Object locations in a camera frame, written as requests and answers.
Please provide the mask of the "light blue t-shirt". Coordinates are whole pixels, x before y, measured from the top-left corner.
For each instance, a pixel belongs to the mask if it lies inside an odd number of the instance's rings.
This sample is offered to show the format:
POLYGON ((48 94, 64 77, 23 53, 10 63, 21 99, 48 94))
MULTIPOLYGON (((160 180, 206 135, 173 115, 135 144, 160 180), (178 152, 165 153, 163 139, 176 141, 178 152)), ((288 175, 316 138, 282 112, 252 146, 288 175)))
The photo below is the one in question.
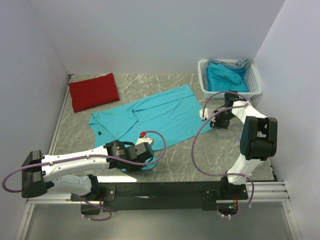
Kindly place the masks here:
POLYGON ((89 127, 95 146, 114 140, 136 143, 141 132, 154 140, 153 151, 161 151, 210 131, 200 117, 203 109, 188 85, 173 88, 125 105, 91 114, 89 127))

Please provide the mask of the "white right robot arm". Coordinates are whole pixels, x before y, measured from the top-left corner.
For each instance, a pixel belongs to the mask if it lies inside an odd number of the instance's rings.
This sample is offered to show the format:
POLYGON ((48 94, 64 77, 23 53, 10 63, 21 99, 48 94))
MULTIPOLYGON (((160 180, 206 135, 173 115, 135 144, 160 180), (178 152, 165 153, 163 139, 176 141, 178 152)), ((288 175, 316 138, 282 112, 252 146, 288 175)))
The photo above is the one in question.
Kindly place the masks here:
POLYGON ((221 197, 230 200, 237 194, 235 185, 246 183, 247 177, 258 165, 276 154, 278 121, 260 113, 236 91, 224 93, 224 108, 225 111, 213 111, 215 117, 210 122, 211 127, 227 129, 233 118, 238 118, 243 123, 240 155, 226 172, 228 182, 219 187, 221 197))

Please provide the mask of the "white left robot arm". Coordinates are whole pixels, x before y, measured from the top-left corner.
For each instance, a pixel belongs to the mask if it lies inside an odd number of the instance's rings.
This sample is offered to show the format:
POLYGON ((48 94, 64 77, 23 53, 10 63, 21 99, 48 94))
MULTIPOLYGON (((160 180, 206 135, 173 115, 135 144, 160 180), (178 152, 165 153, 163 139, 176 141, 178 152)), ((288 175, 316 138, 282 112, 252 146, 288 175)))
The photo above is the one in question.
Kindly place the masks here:
POLYGON ((100 195, 97 178, 93 175, 75 176, 75 173, 97 169, 141 170, 154 157, 153 144, 154 140, 146 137, 136 143, 113 140, 91 150, 62 155, 31 151, 22 164, 21 196, 29 199, 53 191, 94 201, 100 195))

